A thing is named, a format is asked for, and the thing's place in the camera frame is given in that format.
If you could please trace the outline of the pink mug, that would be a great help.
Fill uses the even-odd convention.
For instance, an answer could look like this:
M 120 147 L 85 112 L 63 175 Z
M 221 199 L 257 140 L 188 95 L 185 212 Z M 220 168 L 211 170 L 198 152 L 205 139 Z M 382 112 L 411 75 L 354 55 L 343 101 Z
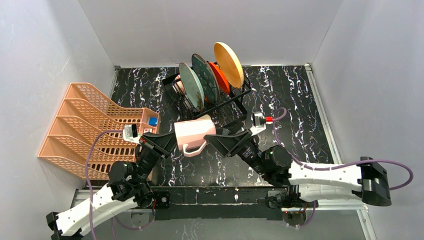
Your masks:
M 217 133 L 213 121 L 206 118 L 175 122 L 173 128 L 177 147 L 188 158 L 198 156 L 205 149 L 208 145 L 204 139 L 206 135 Z

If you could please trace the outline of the dark teal plate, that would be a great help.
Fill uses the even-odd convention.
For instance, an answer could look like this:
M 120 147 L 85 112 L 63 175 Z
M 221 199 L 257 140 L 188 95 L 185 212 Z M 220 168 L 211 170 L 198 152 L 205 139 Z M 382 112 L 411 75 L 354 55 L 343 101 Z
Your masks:
M 191 63 L 202 85 L 205 98 L 209 103 L 217 104 L 220 101 L 219 86 L 209 63 L 198 53 L 191 56 Z

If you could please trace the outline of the orange red plate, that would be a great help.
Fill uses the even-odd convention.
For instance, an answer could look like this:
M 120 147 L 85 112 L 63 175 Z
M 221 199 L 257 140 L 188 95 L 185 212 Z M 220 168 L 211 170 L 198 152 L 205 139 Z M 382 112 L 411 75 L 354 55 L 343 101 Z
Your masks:
M 219 68 L 219 66 L 213 62 L 209 62 L 208 63 L 209 66 L 211 67 L 215 78 L 217 80 L 217 83 L 219 85 L 219 87 L 221 88 L 221 90 L 226 93 L 229 94 L 230 93 L 230 85 L 229 82 L 227 81 L 227 78 L 225 77 L 223 71 Z

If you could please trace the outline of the mint green flower plate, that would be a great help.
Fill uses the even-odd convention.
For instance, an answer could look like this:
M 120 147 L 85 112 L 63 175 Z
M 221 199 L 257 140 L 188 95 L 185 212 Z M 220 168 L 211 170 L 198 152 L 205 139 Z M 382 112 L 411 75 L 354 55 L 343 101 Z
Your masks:
M 185 62 L 181 62 L 178 69 L 187 98 L 196 111 L 203 111 L 205 94 L 198 76 Z

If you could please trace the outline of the orange patterned bowl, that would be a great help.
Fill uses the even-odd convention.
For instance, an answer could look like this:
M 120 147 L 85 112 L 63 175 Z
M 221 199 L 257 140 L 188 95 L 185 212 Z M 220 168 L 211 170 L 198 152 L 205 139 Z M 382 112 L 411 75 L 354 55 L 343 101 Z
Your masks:
M 173 87 L 174 91 L 176 93 L 180 94 L 181 96 L 184 96 L 186 94 L 184 85 L 183 85 L 183 83 L 181 81 L 181 75 L 180 74 L 178 74 L 175 77 L 175 79 L 173 81 L 173 86 L 172 87 Z

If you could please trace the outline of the yellow plate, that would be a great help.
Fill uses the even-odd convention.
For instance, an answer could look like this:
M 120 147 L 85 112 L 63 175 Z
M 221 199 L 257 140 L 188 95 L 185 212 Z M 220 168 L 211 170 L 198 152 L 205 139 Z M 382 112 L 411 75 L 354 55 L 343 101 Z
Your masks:
M 244 71 L 234 50 L 224 42 L 215 42 L 213 46 L 216 61 L 229 84 L 240 89 L 244 84 Z

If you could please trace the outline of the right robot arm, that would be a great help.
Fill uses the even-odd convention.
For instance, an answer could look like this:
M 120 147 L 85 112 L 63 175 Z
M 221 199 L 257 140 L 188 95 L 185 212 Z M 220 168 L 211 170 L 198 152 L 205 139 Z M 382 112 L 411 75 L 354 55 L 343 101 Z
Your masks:
M 295 158 L 281 145 L 259 149 L 258 134 L 268 123 L 255 122 L 250 129 L 235 134 L 207 134 L 204 139 L 222 156 L 239 156 L 263 180 L 283 188 L 267 200 L 282 208 L 301 206 L 318 200 L 355 199 L 367 205 L 388 207 L 392 200 L 387 171 L 373 159 L 359 163 L 307 163 Z

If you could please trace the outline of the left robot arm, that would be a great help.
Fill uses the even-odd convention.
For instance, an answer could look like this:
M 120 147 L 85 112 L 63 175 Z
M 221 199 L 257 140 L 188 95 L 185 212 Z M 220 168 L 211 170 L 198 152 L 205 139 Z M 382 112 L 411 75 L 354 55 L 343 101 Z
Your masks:
M 123 130 L 122 138 L 135 143 L 135 161 L 116 161 L 112 164 L 109 181 L 97 192 L 64 212 L 47 214 L 48 227 L 53 240 L 80 240 L 94 228 L 116 215 L 134 208 L 146 209 L 152 214 L 157 209 L 167 209 L 170 194 L 154 192 L 148 176 L 157 162 L 167 159 L 177 145 L 173 131 L 164 134 L 151 132 L 140 135 L 136 130 Z

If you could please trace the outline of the blue eraser block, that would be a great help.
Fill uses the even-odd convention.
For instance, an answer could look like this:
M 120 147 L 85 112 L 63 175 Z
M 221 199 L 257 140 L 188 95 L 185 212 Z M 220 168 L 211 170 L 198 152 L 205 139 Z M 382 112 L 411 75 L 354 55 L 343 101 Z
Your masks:
M 158 125 L 159 119 L 157 117 L 149 117 L 147 119 L 147 124 L 150 126 L 156 127 Z

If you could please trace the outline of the orange file organizer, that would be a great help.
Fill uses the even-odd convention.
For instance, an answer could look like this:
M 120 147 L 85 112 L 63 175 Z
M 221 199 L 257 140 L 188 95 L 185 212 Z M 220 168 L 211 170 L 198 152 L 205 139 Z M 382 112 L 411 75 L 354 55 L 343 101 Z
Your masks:
M 38 157 L 81 179 L 107 180 L 115 161 L 133 161 L 135 144 L 122 138 L 140 108 L 121 107 L 90 83 L 71 83 Z

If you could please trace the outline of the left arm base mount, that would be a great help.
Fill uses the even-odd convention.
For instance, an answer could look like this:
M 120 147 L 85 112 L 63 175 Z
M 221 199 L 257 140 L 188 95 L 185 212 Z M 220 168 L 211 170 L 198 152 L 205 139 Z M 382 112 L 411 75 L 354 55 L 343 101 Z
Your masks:
M 136 203 L 137 209 L 168 209 L 170 207 L 171 194 L 167 190 L 151 189 L 149 187 L 132 189 L 127 199 Z

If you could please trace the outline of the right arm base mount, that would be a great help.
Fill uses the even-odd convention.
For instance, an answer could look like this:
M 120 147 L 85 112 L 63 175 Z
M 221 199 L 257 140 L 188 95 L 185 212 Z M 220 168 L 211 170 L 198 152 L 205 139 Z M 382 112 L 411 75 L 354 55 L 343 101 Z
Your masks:
M 260 197 L 256 203 L 263 204 L 270 209 L 280 209 L 283 221 L 294 228 L 304 227 L 315 216 L 319 206 L 317 200 L 305 201 L 300 199 L 297 187 L 285 187 L 267 191 L 265 197 Z

